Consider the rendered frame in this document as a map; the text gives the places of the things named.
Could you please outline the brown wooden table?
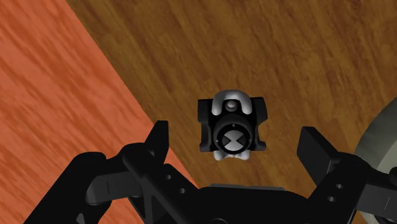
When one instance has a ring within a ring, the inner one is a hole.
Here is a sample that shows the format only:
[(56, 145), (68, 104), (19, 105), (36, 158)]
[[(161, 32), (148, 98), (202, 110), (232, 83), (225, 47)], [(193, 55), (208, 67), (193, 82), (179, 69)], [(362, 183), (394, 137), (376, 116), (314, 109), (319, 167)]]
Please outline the brown wooden table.
[[(397, 0), (67, 0), (198, 186), (314, 182), (296, 155), (313, 126), (353, 153), (397, 97)], [(216, 161), (199, 150), (197, 102), (224, 89), (264, 98), (265, 151)]]

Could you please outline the black and white toy gadget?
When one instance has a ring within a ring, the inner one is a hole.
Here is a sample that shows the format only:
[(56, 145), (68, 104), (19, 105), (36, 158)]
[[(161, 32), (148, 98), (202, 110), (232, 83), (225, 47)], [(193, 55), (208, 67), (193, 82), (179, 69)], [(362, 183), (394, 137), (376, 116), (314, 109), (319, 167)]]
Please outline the black and white toy gadget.
[(197, 101), (201, 125), (201, 152), (213, 153), (217, 161), (225, 158), (248, 160), (253, 151), (264, 151), (265, 141), (258, 127), (268, 119), (263, 97), (250, 97), (241, 90), (222, 90), (211, 99)]

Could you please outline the grey round object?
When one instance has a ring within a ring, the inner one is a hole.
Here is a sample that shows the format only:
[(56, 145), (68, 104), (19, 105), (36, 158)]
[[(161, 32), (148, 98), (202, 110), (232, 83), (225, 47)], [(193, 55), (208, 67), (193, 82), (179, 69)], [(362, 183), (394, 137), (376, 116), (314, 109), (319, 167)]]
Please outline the grey round object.
[(397, 224), (397, 97), (371, 122), (355, 154), (373, 168), (357, 209), (367, 224)]

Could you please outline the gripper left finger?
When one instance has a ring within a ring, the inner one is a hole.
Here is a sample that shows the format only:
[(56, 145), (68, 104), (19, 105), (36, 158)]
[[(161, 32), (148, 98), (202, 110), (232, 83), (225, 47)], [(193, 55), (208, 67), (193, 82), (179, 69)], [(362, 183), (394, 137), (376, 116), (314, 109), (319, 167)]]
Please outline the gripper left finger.
[(145, 142), (125, 145), (107, 158), (101, 152), (75, 156), (24, 224), (99, 224), (112, 201), (127, 198), (144, 224), (190, 224), (178, 206), (196, 189), (166, 164), (169, 124), (157, 121)]

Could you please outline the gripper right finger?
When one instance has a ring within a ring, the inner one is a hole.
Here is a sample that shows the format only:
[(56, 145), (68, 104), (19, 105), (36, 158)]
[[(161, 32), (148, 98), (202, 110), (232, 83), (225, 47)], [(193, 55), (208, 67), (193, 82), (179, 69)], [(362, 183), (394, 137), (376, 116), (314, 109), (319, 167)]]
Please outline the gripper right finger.
[(357, 155), (337, 151), (314, 127), (302, 127), (296, 152), (316, 189), (314, 224), (351, 224), (358, 211), (397, 224), (397, 167), (380, 172)]

